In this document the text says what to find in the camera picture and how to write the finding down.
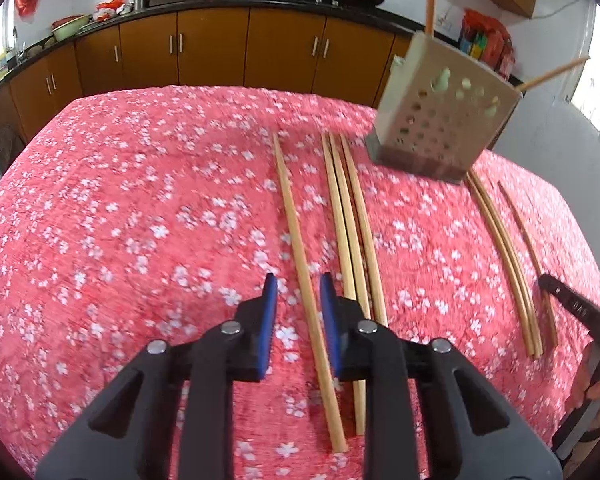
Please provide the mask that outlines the person's right hand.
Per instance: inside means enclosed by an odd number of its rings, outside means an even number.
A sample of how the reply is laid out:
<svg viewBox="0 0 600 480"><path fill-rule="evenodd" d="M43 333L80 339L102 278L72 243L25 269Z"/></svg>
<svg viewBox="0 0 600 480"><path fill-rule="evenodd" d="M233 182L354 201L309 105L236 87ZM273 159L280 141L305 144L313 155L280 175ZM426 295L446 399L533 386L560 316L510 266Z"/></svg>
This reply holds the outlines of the person's right hand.
<svg viewBox="0 0 600 480"><path fill-rule="evenodd" d="M600 401L600 379L594 380L592 373L588 370L588 363L594 349L596 349L596 344L591 341L583 350L582 359L578 366L577 374L573 378L571 390L566 401L566 410L568 412L571 412L575 408L580 408L585 400ZM565 479L569 479L573 475L598 442L600 442L600 410L593 419L590 428L588 428L588 432L584 436L584 441L580 441L573 448L570 459L564 466Z"/></svg>

